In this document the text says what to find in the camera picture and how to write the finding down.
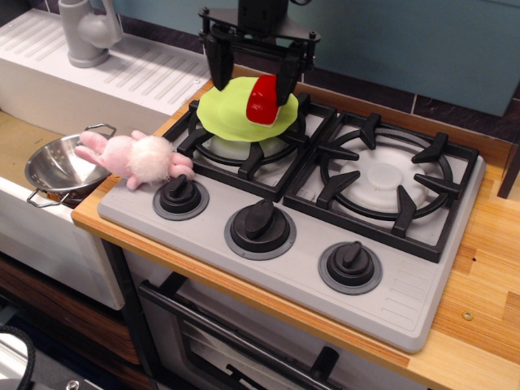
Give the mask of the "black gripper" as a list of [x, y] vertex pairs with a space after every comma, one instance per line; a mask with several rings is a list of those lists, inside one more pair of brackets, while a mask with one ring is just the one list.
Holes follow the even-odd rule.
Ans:
[[232, 78], [234, 53], [281, 60], [276, 77], [276, 105], [287, 103], [301, 77], [301, 61], [315, 60], [320, 35], [288, 16], [288, 1], [239, 1], [235, 8], [199, 11], [201, 40], [215, 88]]

